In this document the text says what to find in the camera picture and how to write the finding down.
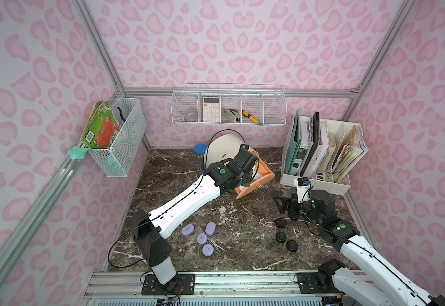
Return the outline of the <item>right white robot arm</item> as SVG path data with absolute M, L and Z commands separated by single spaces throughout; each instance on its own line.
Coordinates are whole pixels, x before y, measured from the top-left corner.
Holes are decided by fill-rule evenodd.
M 330 260 L 318 268 L 318 288 L 337 290 L 361 305 L 445 305 L 445 297 L 434 297 L 403 275 L 348 221 L 337 215 L 335 199 L 327 191 L 308 187 L 302 195 L 275 198 L 281 213 L 314 225 L 314 233 L 357 265 L 372 281 L 366 283 L 341 261 Z

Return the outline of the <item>orange top drawer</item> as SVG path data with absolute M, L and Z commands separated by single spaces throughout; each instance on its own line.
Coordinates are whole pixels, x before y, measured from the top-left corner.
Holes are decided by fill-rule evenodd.
M 259 154 L 256 151 L 252 151 L 252 153 L 259 159 L 258 163 L 254 166 L 254 169 L 258 168 L 258 172 L 249 187 L 239 186 L 236 188 L 237 200 L 264 186 L 275 178 L 275 173 L 269 169 L 267 164 L 260 158 Z

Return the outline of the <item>white round drawer cabinet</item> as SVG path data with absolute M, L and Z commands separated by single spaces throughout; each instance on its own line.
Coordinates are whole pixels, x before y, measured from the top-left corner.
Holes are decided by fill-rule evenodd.
M 235 131 L 224 131 L 211 141 L 206 152 L 206 167 L 228 158 L 234 158 L 245 144 L 244 139 Z

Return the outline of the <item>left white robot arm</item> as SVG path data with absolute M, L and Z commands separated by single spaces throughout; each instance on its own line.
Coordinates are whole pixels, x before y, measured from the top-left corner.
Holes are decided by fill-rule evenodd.
M 201 176 L 175 198 L 161 207 L 133 216 L 134 226 L 120 236 L 110 247 L 107 259 L 115 269 L 126 269 L 145 261 L 162 286 L 175 281 L 178 273 L 172 263 L 172 247 L 167 239 L 187 218 L 207 203 L 240 186 L 249 187 L 259 170 L 259 155 L 242 144 L 234 158 L 216 161 L 205 167 Z M 116 244 L 132 238 L 142 258 L 129 265 L 112 262 Z

